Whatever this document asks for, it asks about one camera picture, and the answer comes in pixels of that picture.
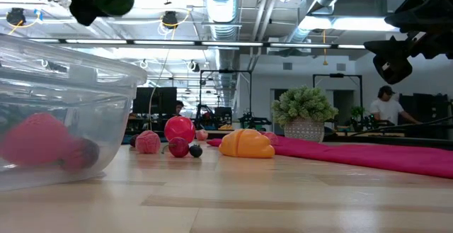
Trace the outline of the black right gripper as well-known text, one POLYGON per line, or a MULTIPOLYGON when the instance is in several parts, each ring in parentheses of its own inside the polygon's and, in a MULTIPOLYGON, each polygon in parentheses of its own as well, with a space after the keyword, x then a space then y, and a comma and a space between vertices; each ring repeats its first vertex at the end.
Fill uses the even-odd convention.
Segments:
POLYGON ((384 21, 401 33, 425 32, 413 42, 392 36, 364 43, 365 49, 375 54, 374 67, 386 83, 397 84, 412 73, 409 56, 422 54, 433 59, 445 55, 453 59, 453 0, 404 0, 384 21))

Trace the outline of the red strawberry toy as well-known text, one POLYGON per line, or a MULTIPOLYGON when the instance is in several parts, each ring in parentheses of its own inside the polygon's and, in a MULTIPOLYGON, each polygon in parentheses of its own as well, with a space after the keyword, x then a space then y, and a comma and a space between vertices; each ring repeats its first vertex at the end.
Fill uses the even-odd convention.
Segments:
POLYGON ((36 113, 12 127, 0 141, 0 157, 19 166, 37 166, 62 158, 71 141, 64 123, 36 113))

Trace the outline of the pink knitted ball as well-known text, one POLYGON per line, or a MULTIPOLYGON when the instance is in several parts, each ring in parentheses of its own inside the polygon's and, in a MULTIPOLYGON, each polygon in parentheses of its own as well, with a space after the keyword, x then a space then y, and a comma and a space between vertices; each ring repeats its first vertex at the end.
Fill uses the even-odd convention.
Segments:
POLYGON ((157 154, 161 148, 160 137, 151 130, 146 130, 137 136, 135 148, 140 154, 157 154))

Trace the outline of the shiny red pepper toy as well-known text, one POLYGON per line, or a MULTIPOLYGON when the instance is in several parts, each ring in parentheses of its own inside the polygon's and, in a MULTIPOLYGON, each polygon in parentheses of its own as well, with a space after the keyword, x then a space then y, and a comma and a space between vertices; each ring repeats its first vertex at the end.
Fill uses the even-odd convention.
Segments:
POLYGON ((191 143, 195 138, 195 131, 195 126, 190 118, 174 116, 166 122, 164 136, 168 141, 174 137, 181 137, 191 143))

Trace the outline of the red cherry with stem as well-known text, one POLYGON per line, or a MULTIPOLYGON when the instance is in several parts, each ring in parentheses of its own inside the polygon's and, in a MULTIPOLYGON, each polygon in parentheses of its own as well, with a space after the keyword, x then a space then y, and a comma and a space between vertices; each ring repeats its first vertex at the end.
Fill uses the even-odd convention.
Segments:
POLYGON ((182 137, 174 137, 164 149, 167 149, 175 158, 183 158, 189 153, 189 143, 182 137))

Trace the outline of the orange toy fruit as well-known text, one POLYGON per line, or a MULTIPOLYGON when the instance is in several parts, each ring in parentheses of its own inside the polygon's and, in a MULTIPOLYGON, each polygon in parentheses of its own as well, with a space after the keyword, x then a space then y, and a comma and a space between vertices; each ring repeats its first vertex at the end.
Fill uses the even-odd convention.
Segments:
POLYGON ((275 149, 271 141, 257 130, 235 130, 222 138, 219 151, 228 157, 272 159, 275 149))

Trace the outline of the clear plastic tupperware container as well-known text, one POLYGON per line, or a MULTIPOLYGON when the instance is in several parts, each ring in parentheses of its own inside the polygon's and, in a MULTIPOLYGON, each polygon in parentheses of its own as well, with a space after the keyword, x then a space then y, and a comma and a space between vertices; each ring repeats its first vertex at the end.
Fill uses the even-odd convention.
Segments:
POLYGON ((100 148, 89 169, 70 172, 61 159, 19 166, 0 157, 0 191, 45 186, 98 176, 117 154, 137 87, 146 72, 132 64, 0 34, 0 141, 36 113, 64 123, 100 148))

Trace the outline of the black cabinet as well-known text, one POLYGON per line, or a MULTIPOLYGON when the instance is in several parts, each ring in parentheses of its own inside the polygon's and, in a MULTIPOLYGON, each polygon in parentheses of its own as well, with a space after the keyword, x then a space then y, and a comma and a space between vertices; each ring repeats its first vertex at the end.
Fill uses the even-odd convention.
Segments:
POLYGON ((446 118, 449 115, 450 102, 446 94, 401 94, 399 103, 409 115, 422 123, 446 118))

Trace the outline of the ceiling light strip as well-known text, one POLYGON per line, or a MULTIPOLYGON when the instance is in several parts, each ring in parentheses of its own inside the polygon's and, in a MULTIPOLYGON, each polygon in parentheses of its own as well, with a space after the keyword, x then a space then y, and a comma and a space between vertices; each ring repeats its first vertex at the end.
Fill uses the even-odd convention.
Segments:
POLYGON ((281 43, 281 42, 239 42, 239 41, 201 41, 201 40, 114 40, 114 39, 52 39, 30 38, 34 42, 61 44, 63 46, 92 47, 150 47, 150 48, 214 48, 230 49, 239 47, 260 47, 279 49, 330 49, 364 50, 364 45, 326 44, 326 43, 281 43))

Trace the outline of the small green plant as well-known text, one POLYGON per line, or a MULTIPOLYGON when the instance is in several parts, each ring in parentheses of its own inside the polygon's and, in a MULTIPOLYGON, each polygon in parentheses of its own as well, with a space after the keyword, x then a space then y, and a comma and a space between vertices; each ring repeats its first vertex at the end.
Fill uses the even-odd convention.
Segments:
POLYGON ((355 119, 356 121, 360 121, 365 114, 365 108, 362 106, 353 106, 350 110, 351 118, 355 119))

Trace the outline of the black background monitor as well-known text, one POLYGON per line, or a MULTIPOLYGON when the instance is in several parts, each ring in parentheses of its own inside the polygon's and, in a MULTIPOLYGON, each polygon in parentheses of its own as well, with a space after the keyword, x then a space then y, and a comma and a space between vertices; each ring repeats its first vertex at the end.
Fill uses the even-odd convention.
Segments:
POLYGON ((132 103, 133 113, 174 114, 176 112, 176 87, 140 87, 132 103))

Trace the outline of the green potted plant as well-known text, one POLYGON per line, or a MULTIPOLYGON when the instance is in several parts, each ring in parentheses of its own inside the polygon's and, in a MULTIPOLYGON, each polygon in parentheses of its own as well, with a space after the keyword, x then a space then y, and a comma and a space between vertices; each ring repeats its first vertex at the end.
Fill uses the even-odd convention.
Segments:
POLYGON ((284 130, 285 137, 322 142, 325 123, 338 114, 320 88, 291 88, 273 101, 273 120, 284 130))

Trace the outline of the red cloth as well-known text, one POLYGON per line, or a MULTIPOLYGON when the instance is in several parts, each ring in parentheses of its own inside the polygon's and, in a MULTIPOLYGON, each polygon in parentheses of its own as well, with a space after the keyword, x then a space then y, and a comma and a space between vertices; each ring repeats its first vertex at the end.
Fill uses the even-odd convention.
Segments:
POLYGON ((453 151, 380 144, 327 145, 279 137, 281 156, 453 179, 453 151))

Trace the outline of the background robot station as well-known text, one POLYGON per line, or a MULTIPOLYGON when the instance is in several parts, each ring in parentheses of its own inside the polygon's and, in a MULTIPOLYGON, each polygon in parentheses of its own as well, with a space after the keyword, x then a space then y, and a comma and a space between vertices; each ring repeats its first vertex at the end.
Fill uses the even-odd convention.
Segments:
POLYGON ((252 114, 252 112, 245 112, 242 117, 239 118, 241 128, 243 129, 254 129, 261 132, 266 132, 266 125, 272 125, 272 122, 267 118, 258 118, 252 114))

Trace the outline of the black stand frame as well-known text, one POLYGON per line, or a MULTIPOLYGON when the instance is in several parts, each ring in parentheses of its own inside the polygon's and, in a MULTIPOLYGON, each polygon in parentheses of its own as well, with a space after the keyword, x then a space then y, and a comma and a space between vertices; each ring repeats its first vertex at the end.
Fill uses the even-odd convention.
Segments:
POLYGON ((352 109, 363 107, 362 76, 355 74, 313 74, 312 86, 319 88, 328 103, 338 109, 335 123, 351 119, 352 109))
POLYGON ((218 74, 247 73, 250 76, 249 81, 252 81, 252 74, 253 74, 253 72, 251 70, 235 70, 235 69, 204 70, 204 69, 202 69, 200 71, 200 76, 199 76, 199 103, 197 105, 197 113, 195 116, 195 126, 197 129, 200 129, 202 127, 202 125, 201 125, 201 120, 202 120, 201 108, 204 106, 202 104, 202 86, 203 86, 203 81, 205 80, 202 75, 205 72, 208 72, 209 74, 212 74, 212 73, 218 73, 218 74))

